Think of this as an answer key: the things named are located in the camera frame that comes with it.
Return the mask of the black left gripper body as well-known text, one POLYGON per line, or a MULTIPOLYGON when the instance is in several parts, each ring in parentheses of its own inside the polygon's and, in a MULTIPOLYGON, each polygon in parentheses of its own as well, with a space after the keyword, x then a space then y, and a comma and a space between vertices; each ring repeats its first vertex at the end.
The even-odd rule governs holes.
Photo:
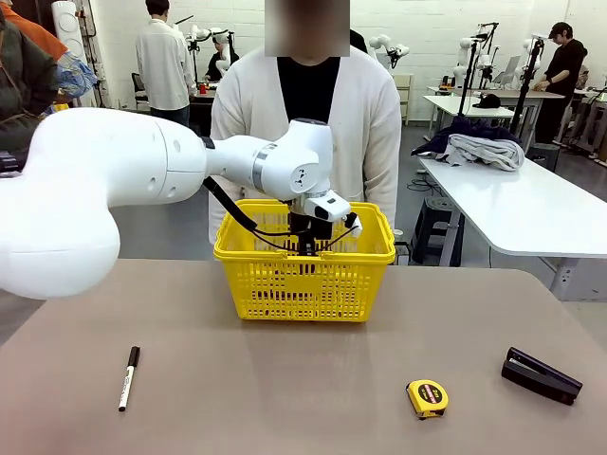
POLYGON ((333 232, 326 209, 315 206, 311 215, 305 214, 298 201, 289 204, 289 229, 304 242, 329 240, 333 232))

